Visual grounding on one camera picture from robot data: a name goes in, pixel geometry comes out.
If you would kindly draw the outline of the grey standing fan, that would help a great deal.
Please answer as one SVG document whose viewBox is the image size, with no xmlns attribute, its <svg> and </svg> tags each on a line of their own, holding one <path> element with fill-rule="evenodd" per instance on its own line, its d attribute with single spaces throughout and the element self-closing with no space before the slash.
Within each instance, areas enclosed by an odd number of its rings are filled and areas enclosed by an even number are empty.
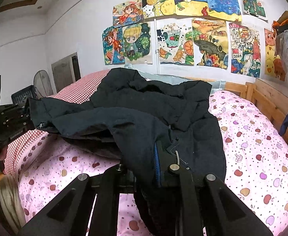
<svg viewBox="0 0 288 236">
<path fill-rule="evenodd" d="M 47 71 L 39 70 L 34 76 L 33 85 L 39 99 L 53 95 L 53 90 Z"/>
</svg>

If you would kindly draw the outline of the pink apple-print bedsheet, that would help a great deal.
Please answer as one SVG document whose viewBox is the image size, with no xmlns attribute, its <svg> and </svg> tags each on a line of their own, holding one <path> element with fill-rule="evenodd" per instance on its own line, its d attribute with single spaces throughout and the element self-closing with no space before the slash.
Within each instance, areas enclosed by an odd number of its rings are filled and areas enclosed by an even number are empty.
<svg viewBox="0 0 288 236">
<path fill-rule="evenodd" d="M 225 184 L 274 235 L 288 225 L 288 145 L 251 102 L 228 92 L 210 96 L 226 157 Z M 102 174 L 118 163 L 46 132 L 29 131 L 9 145 L 5 173 L 15 178 L 26 221 L 77 175 Z"/>
</svg>

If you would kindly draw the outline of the landscape cliff drawing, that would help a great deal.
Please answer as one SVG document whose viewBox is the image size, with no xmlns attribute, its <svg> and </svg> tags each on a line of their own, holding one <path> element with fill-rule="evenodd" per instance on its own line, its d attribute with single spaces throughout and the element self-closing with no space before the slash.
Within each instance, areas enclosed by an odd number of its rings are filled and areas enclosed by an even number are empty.
<svg viewBox="0 0 288 236">
<path fill-rule="evenodd" d="M 197 65 L 228 68 L 227 24 L 223 20 L 193 18 L 193 42 L 199 48 Z"/>
</svg>

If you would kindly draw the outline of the black plastic crate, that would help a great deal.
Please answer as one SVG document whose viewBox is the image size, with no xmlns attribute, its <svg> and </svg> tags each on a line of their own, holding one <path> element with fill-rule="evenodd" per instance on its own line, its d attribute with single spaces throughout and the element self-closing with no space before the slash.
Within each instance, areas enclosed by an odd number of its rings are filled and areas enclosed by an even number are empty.
<svg viewBox="0 0 288 236">
<path fill-rule="evenodd" d="M 26 100 L 28 98 L 37 99 L 37 93 L 35 91 L 35 87 L 33 85 L 29 85 L 11 95 L 11 100 L 13 104 L 24 106 L 26 103 Z"/>
</svg>

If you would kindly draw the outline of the yellow bear drawing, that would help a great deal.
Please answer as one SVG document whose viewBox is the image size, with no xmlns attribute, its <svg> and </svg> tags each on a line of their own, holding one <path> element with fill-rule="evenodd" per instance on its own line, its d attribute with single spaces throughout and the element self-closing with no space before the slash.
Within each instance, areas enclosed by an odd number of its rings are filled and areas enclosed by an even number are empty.
<svg viewBox="0 0 288 236">
<path fill-rule="evenodd" d="M 275 54 L 275 37 L 273 32 L 264 29 L 265 34 L 265 74 L 284 82 L 286 73 L 279 55 Z"/>
</svg>

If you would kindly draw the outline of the orange plush toy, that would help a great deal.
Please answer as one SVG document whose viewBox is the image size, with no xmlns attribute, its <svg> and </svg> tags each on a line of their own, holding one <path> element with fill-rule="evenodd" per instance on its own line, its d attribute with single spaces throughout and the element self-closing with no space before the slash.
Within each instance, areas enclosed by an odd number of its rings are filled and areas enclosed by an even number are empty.
<svg viewBox="0 0 288 236">
<path fill-rule="evenodd" d="M 288 11 L 284 11 L 277 21 L 273 21 L 272 29 L 274 37 L 288 30 Z"/>
</svg>

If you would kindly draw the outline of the moon night drawing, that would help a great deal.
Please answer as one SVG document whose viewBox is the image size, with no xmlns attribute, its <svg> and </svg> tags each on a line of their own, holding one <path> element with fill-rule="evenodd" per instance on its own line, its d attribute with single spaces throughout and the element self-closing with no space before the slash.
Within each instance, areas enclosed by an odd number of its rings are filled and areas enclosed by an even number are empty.
<svg viewBox="0 0 288 236">
<path fill-rule="evenodd" d="M 175 14 L 175 0 L 142 0 L 145 19 L 170 16 Z"/>
</svg>

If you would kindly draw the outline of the fruit drink drawing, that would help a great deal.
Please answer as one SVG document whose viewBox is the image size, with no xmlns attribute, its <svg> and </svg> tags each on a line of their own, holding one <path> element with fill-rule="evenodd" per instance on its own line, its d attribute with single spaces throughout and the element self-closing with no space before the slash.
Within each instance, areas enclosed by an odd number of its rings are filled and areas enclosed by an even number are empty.
<svg viewBox="0 0 288 236">
<path fill-rule="evenodd" d="M 161 64 L 194 65 L 193 29 L 190 18 L 158 20 L 156 35 Z"/>
</svg>

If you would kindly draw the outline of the red checkered quilt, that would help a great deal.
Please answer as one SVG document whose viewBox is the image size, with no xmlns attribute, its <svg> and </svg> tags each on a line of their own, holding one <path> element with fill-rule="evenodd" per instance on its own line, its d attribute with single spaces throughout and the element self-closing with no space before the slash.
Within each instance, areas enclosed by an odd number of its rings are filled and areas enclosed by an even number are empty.
<svg viewBox="0 0 288 236">
<path fill-rule="evenodd" d="M 8 145 L 4 173 L 17 177 L 17 164 L 22 154 L 31 148 L 36 140 L 47 136 L 47 133 L 41 130 L 40 124 L 43 125 L 43 129 L 52 127 L 53 112 L 65 110 L 58 108 L 58 105 L 65 105 L 67 102 L 82 104 L 88 101 L 108 72 L 107 69 L 91 73 L 42 101 L 30 101 L 30 114 L 36 129 L 28 131 Z"/>
</svg>

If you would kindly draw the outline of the blond boy drawing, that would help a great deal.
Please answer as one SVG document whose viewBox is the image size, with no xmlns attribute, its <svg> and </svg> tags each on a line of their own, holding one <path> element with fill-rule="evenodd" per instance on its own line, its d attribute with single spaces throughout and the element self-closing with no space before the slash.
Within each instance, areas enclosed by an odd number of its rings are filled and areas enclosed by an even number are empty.
<svg viewBox="0 0 288 236">
<path fill-rule="evenodd" d="M 124 57 L 126 64 L 152 64 L 151 26 L 136 23 L 123 27 Z"/>
</svg>

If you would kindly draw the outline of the wooden bed frame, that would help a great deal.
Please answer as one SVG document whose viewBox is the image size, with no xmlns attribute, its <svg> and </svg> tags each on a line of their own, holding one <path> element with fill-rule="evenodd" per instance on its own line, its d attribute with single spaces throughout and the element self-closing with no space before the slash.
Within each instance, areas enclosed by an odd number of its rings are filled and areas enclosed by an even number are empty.
<svg viewBox="0 0 288 236">
<path fill-rule="evenodd" d="M 209 111 L 217 117 L 225 150 L 288 155 L 288 129 L 280 132 L 288 98 L 260 80 L 212 85 Z"/>
</svg>

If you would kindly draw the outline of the anime girl swimming drawing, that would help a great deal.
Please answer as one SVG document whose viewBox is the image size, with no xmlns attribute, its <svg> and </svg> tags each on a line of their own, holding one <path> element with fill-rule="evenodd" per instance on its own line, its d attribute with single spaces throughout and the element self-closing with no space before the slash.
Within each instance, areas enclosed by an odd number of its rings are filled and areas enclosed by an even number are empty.
<svg viewBox="0 0 288 236">
<path fill-rule="evenodd" d="M 125 63 L 122 28 L 113 26 L 102 33 L 103 56 L 105 65 Z"/>
</svg>

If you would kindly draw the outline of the black large jacket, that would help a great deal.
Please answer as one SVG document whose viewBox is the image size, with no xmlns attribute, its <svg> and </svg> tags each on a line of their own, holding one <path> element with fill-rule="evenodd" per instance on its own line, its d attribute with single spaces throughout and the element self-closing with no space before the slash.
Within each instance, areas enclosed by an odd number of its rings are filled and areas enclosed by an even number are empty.
<svg viewBox="0 0 288 236">
<path fill-rule="evenodd" d="M 208 173 L 226 176 L 226 158 L 217 118 L 209 112 L 210 95 L 147 83 L 133 70 L 108 72 L 97 91 L 82 104 L 58 105 L 52 127 L 67 142 L 105 157 L 121 159 L 136 177 L 134 200 L 153 235 L 174 235 L 177 192 L 157 184 L 154 145 L 179 157 L 196 185 Z"/>
</svg>

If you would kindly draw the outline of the grey wall door panel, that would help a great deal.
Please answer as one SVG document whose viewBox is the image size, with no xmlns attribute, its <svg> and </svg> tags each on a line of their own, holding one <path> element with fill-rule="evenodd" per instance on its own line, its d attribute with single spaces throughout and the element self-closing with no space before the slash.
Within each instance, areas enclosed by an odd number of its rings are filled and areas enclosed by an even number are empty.
<svg viewBox="0 0 288 236">
<path fill-rule="evenodd" d="M 54 62 L 51 68 L 57 93 L 81 78 L 77 53 Z"/>
</svg>

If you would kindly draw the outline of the reclining girl drawing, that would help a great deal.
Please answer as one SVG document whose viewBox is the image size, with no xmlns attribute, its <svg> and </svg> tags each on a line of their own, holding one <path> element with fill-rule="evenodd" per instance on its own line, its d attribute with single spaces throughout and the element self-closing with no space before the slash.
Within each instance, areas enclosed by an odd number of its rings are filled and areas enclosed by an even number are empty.
<svg viewBox="0 0 288 236">
<path fill-rule="evenodd" d="M 142 0 L 130 0 L 112 9 L 112 25 L 115 28 L 138 23 L 144 19 Z"/>
</svg>

